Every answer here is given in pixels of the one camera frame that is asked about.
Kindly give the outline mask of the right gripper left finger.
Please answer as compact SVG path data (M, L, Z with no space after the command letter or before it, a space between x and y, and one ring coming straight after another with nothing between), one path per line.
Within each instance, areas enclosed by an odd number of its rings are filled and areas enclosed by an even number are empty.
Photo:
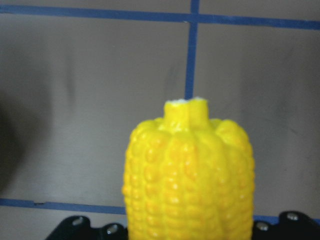
M117 222L92 227L88 217L74 215L62 220L47 240L128 240L128 230Z

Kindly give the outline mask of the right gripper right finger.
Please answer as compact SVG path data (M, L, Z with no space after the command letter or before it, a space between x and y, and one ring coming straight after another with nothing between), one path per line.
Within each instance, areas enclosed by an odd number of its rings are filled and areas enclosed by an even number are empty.
M320 220L307 214L288 210L278 216L254 216L253 240L318 240Z

